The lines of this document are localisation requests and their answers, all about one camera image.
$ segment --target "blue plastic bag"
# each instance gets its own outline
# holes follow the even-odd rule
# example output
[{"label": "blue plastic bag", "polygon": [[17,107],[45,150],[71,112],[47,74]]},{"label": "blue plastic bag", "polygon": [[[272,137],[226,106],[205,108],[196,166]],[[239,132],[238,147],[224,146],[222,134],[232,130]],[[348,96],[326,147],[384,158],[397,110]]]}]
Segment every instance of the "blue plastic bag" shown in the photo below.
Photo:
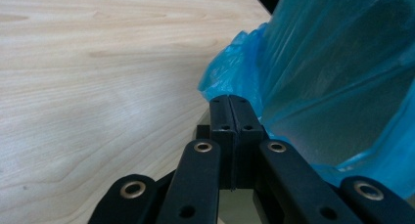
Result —
[{"label": "blue plastic bag", "polygon": [[268,133],[326,181],[372,177],[415,193],[415,0],[280,0],[199,89],[247,98]]}]

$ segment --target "wooden table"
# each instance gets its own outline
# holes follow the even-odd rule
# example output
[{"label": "wooden table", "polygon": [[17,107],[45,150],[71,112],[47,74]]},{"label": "wooden table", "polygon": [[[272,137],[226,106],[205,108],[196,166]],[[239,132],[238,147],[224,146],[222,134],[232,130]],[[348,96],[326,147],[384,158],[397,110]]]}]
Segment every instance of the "wooden table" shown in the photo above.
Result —
[{"label": "wooden table", "polygon": [[210,60],[256,0],[0,0],[0,223],[86,223],[121,176],[177,165]]}]

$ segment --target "wood grain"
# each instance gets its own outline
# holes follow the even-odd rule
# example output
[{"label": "wood grain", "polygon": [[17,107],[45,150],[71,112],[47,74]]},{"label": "wood grain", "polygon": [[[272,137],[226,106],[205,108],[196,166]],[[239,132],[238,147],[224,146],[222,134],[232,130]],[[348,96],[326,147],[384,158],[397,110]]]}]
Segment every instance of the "wood grain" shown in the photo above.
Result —
[{"label": "wood grain", "polygon": [[256,0],[0,0],[0,223],[86,223],[113,182],[174,169],[209,61]]}]

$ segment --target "translucent blue plastic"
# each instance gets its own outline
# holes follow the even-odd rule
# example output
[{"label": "translucent blue plastic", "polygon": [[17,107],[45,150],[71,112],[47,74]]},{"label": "translucent blue plastic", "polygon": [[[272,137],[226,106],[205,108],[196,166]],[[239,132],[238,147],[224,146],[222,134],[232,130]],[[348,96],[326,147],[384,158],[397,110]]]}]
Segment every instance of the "translucent blue plastic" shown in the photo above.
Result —
[{"label": "translucent blue plastic", "polygon": [[323,178],[415,193],[415,0],[280,0],[235,37],[199,89],[247,98]]}]

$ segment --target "metal rivet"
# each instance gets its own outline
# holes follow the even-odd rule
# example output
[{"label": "metal rivet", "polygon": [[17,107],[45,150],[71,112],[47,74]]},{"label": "metal rivet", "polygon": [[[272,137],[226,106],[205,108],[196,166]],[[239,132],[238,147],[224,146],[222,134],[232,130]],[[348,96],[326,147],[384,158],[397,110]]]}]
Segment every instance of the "metal rivet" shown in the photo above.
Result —
[{"label": "metal rivet", "polygon": [[270,142],[268,149],[275,153],[284,153],[287,150],[286,146],[276,142]]},{"label": "metal rivet", "polygon": [[354,190],[360,196],[372,201],[378,202],[384,199],[384,194],[381,190],[364,181],[354,182]]},{"label": "metal rivet", "polygon": [[209,143],[198,143],[195,145],[194,149],[198,153],[207,153],[212,149],[212,146]]},{"label": "metal rivet", "polygon": [[[128,193],[126,190],[131,186],[139,186],[139,189],[133,193]],[[126,199],[134,199],[143,195],[144,191],[146,191],[146,184],[140,181],[132,181],[125,183],[119,194]]]}]

